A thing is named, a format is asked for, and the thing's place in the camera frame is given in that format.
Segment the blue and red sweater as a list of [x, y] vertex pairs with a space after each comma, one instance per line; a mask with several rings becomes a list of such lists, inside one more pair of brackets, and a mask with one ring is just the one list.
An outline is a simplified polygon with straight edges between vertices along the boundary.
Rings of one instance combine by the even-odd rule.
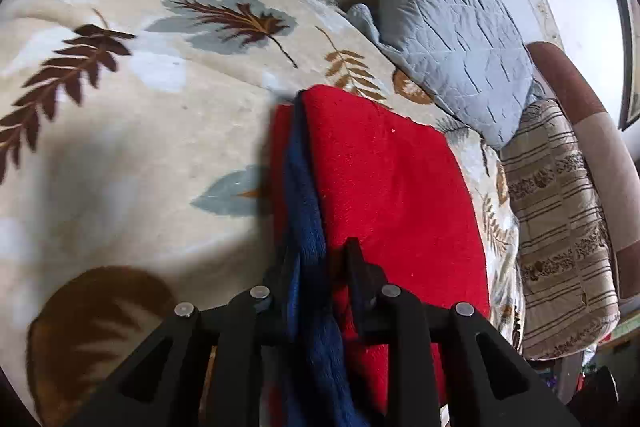
[[352, 319], [342, 251], [424, 303], [489, 310], [472, 198], [444, 136], [378, 103], [317, 86], [276, 108], [269, 191], [288, 426], [371, 426], [387, 407], [388, 350]]

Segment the striped beige mattress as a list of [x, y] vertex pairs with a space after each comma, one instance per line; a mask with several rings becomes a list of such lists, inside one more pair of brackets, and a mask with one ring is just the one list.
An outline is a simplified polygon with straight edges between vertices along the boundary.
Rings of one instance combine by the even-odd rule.
[[612, 332], [620, 319], [599, 195], [576, 134], [553, 100], [524, 110], [500, 156], [520, 225], [524, 355], [574, 355]]

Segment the leaf pattern fleece blanket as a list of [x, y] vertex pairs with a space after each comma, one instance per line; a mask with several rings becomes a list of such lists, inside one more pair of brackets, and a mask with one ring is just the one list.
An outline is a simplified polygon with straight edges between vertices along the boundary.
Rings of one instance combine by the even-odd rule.
[[491, 324], [520, 347], [518, 225], [498, 154], [332, 0], [3, 0], [1, 366], [63, 425], [180, 300], [273, 262], [273, 109], [340, 87], [442, 132], [482, 241]]

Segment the grey quilted pillow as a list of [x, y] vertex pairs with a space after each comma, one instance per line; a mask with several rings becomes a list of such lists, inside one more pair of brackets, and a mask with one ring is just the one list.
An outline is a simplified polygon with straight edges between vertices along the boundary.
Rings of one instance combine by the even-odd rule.
[[378, 0], [350, 22], [434, 101], [500, 150], [535, 100], [534, 63], [501, 0]]

